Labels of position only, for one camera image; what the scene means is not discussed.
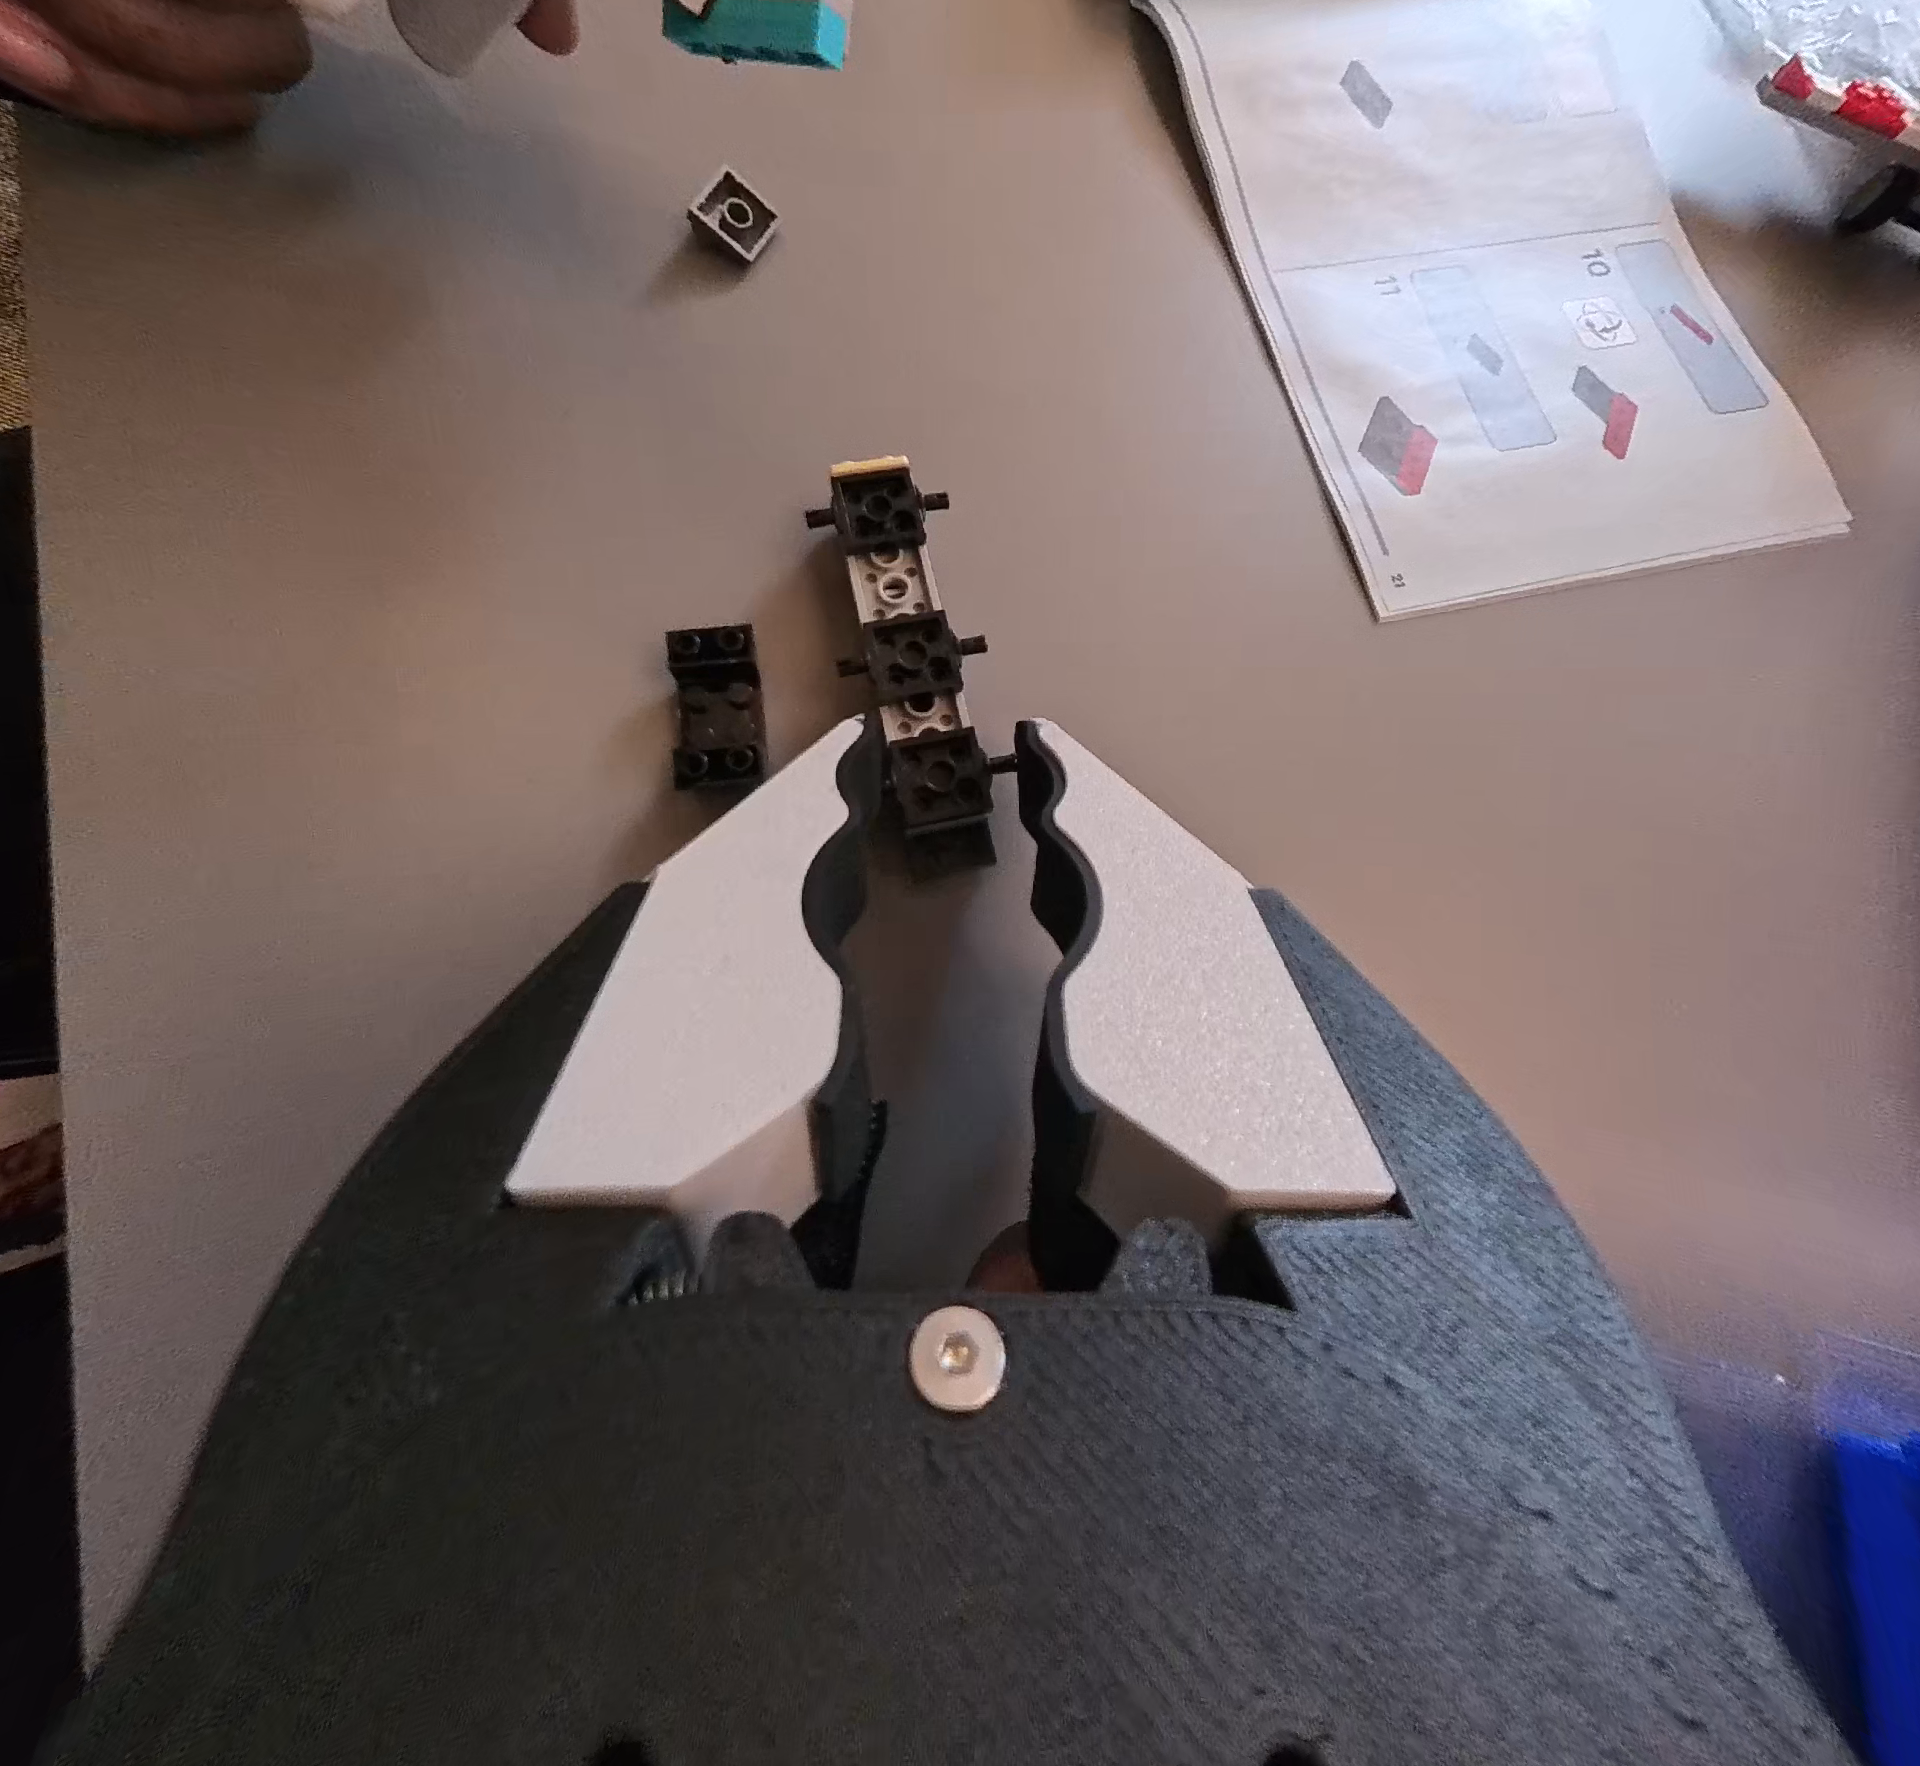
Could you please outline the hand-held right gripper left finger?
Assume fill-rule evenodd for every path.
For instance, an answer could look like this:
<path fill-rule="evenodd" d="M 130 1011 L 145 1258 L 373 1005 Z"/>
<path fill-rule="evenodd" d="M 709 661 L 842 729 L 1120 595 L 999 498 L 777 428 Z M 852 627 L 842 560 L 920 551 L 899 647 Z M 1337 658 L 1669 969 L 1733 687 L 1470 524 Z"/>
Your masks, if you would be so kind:
<path fill-rule="evenodd" d="M 758 1213 L 852 1284 L 885 1106 L 842 951 L 882 769 L 878 723 L 839 723 L 647 877 L 511 1202 L 651 1209 L 698 1264 Z"/>

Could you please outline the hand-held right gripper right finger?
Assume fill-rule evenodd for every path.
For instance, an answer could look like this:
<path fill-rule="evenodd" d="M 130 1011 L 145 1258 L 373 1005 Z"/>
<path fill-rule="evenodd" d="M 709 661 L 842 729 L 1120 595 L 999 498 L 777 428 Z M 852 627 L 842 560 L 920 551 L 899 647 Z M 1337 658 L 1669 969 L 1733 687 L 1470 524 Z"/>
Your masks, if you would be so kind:
<path fill-rule="evenodd" d="M 1258 1218 L 1395 1209 L 1400 1190 L 1254 886 L 1057 723 L 1019 725 L 1031 912 L 1059 951 L 1033 1076 L 1028 1240 L 1095 1291 L 1182 1222 L 1218 1267 Z"/>

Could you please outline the teal and grey brick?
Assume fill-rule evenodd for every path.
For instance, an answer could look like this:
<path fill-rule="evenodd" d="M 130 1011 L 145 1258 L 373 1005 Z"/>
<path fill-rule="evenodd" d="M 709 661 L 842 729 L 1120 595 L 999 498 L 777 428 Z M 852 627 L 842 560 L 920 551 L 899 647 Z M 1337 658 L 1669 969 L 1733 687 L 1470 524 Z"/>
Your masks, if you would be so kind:
<path fill-rule="evenodd" d="M 724 64 L 839 71 L 852 25 L 852 0 L 707 0 L 691 11 L 662 0 L 662 32 L 681 52 Z"/>

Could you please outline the long black brick assembly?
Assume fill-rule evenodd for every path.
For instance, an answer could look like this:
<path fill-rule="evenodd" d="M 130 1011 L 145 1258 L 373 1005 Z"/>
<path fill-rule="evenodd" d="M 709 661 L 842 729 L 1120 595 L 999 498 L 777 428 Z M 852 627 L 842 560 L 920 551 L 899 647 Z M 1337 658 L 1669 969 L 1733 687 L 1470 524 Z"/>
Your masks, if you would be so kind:
<path fill-rule="evenodd" d="M 810 529 L 841 548 L 859 652 L 841 676 L 862 680 L 882 739 L 882 785 L 908 873 L 920 881 L 993 867 L 993 785 L 1015 769 L 978 741 L 964 699 L 967 660 L 983 635 L 958 633 L 940 590 L 928 524 L 947 509 L 899 456 L 841 463 Z"/>

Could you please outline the small grey square brick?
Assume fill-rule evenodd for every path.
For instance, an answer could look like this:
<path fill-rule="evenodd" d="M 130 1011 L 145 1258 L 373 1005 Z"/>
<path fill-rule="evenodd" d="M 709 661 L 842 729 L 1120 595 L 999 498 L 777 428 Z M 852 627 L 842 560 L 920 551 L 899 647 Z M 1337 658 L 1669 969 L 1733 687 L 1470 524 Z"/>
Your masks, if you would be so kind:
<path fill-rule="evenodd" d="M 736 267 L 753 267 L 780 237 L 782 216 L 739 174 L 723 166 L 688 206 L 694 237 Z"/>

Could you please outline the small black brick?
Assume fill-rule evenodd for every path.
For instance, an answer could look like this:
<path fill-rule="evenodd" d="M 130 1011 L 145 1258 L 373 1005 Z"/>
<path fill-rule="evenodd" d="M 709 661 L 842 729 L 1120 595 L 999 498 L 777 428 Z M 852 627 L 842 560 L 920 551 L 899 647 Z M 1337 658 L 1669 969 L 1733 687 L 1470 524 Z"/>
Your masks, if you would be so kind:
<path fill-rule="evenodd" d="M 761 785 L 769 743 L 755 627 L 672 627 L 664 660 L 675 687 L 673 787 L 733 793 Z"/>

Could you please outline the instruction booklet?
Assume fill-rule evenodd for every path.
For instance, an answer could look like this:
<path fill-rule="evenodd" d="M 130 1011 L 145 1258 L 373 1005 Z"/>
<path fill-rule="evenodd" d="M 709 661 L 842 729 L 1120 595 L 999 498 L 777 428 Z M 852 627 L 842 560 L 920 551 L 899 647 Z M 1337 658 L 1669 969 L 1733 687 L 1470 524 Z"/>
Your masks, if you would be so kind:
<path fill-rule="evenodd" d="M 1379 620 L 1849 531 L 1591 0 L 1133 0 Z"/>

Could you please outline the blue plastic storage bin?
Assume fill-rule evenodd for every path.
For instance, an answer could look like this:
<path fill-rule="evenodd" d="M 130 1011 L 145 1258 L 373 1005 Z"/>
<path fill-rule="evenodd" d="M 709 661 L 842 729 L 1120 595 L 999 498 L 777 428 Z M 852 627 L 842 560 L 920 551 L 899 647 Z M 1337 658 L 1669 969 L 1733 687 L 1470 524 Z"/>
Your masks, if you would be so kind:
<path fill-rule="evenodd" d="M 1919 1434 L 1829 1434 L 1867 1761 L 1919 1763 Z"/>

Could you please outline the red and grey toy model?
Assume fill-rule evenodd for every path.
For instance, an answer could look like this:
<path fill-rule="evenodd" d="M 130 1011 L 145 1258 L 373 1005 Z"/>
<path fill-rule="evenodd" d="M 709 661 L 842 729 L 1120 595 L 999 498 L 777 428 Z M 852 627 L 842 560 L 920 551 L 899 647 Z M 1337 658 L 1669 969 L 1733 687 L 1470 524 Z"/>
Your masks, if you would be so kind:
<path fill-rule="evenodd" d="M 1832 230 L 1863 238 L 1885 229 L 1919 234 L 1917 99 L 1880 80 L 1819 73 L 1801 56 L 1764 73 L 1759 101 L 1788 123 L 1834 140 L 1861 178 L 1839 200 Z"/>

